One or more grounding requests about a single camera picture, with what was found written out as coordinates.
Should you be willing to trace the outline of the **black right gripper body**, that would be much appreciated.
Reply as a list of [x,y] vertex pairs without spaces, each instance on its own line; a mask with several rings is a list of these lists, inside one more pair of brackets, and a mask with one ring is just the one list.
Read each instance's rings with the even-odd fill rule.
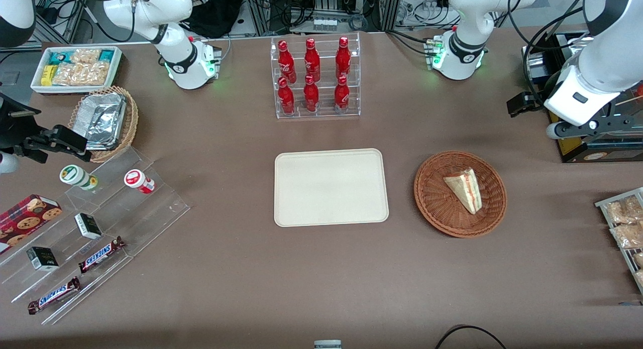
[[2,152],[25,157],[35,162],[46,162],[48,154],[39,148],[28,148],[25,141],[41,138],[44,127],[37,124],[35,116],[41,111],[30,108],[14,99],[1,95],[1,149]]

